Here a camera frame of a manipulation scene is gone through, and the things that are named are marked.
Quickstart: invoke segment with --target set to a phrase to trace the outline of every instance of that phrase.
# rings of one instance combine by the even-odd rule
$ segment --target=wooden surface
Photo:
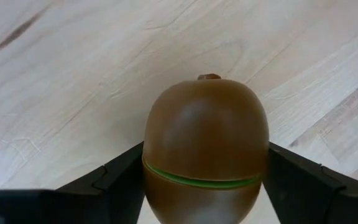
[[[204,73],[256,92],[272,142],[358,179],[358,1],[0,0],[0,189],[110,161]],[[263,190],[244,223],[278,223]]]

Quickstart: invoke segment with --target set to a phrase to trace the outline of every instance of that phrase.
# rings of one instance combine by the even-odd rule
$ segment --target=kiwi fruit replica
[[[162,224],[238,224],[267,169],[264,109],[245,85],[200,75],[165,90],[147,120],[147,200]]]

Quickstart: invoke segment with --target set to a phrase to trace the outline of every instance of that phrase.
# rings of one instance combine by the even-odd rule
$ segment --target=brown egg-shaped object
[[[267,168],[264,109],[245,85],[200,75],[165,90],[147,120],[145,193],[163,224],[237,224]]]

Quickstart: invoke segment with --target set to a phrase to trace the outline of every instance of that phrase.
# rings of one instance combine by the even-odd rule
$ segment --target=dark wood streak
[[[45,13],[45,11],[48,9],[48,7],[42,9],[36,15],[32,16],[29,20],[24,22],[22,25],[20,25],[18,28],[16,28],[10,35],[8,35],[1,43],[0,43],[0,50],[7,47],[10,43],[12,43],[14,40],[19,38],[27,29],[30,28],[30,26],[35,23],[37,20],[41,18],[41,16]]]

